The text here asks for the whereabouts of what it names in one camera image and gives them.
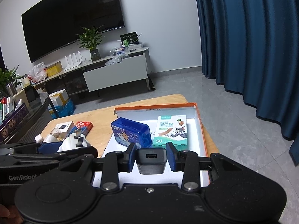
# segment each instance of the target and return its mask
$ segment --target cartoon character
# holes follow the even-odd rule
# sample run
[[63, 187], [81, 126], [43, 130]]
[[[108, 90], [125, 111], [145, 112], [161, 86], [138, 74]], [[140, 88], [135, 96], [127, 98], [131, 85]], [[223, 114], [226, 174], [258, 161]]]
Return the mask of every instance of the cartoon character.
[[185, 132], [185, 126], [181, 128], [175, 128], [175, 134], [171, 134], [172, 137], [181, 136], [182, 138], [187, 138], [187, 133]]
[[129, 136], [126, 133], [117, 133], [118, 137], [123, 141], [129, 141]]

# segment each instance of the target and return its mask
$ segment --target white drawer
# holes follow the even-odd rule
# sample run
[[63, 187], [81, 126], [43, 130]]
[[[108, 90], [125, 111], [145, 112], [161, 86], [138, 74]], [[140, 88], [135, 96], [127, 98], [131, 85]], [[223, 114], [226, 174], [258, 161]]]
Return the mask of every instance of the white drawer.
[[126, 82], [146, 79], [145, 56], [138, 55], [125, 58], [121, 63], [87, 71], [83, 75], [90, 92]]

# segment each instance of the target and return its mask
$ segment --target human hand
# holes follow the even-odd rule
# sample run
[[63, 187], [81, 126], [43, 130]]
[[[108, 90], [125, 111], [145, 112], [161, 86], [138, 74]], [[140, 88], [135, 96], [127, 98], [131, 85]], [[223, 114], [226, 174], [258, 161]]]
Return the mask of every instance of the human hand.
[[0, 221], [1, 217], [4, 217], [2, 218], [4, 224], [21, 224], [23, 222], [16, 206], [9, 206], [6, 208], [0, 204]]

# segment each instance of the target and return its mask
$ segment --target black tv screen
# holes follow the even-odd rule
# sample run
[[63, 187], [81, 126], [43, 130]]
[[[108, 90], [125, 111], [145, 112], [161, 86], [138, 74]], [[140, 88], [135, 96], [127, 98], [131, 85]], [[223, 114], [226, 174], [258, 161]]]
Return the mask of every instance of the black tv screen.
[[31, 62], [78, 39], [82, 27], [124, 26], [119, 0], [42, 0], [22, 14]]

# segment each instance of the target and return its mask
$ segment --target tv stand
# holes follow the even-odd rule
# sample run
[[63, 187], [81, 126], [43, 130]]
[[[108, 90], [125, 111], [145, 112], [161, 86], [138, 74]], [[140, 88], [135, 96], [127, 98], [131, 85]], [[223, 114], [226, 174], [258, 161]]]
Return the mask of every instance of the tv stand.
[[147, 89], [155, 90], [149, 74], [152, 72], [149, 48], [144, 47], [129, 52], [129, 58], [122, 62], [105, 66], [105, 62], [112, 56], [104, 57], [97, 61], [86, 61], [79, 66], [63, 70], [43, 82], [35, 85], [35, 88], [45, 88], [48, 93], [66, 89], [69, 96], [82, 92], [92, 92], [106, 87], [111, 87], [131, 81], [145, 79]]

